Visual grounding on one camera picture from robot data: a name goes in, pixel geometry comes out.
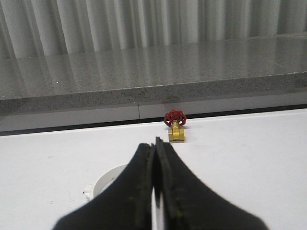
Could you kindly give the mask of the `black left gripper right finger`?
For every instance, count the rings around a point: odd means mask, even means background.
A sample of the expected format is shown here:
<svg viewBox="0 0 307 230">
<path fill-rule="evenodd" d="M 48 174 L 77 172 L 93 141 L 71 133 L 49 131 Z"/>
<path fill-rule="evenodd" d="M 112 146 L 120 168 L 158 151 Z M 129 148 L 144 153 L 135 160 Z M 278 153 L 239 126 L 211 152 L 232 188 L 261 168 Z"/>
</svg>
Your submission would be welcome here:
<svg viewBox="0 0 307 230">
<path fill-rule="evenodd" d="M 156 138 L 155 195 L 163 201 L 167 230 L 266 230 L 258 217 L 207 187 L 170 143 Z"/>
</svg>

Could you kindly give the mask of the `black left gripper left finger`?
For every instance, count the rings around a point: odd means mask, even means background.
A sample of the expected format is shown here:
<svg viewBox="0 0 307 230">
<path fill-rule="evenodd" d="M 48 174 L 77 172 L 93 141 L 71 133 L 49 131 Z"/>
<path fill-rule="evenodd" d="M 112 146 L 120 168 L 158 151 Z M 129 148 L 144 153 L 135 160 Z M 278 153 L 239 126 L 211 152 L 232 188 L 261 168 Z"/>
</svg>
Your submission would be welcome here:
<svg viewBox="0 0 307 230">
<path fill-rule="evenodd" d="M 129 164 L 100 195 L 61 218 L 56 230 L 150 230 L 154 145 L 140 144 Z"/>
</svg>

